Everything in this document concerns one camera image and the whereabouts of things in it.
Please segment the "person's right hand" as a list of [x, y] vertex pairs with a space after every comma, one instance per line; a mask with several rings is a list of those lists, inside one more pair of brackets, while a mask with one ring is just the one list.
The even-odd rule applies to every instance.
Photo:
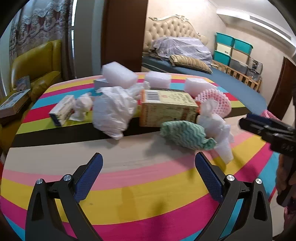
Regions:
[[291, 176], [289, 182], [287, 181], [288, 172], [284, 168], [284, 155], [280, 154], [278, 168], [276, 170], [276, 189], [278, 194], [280, 194], [283, 190], [286, 189], [287, 185], [295, 185], [295, 172]]

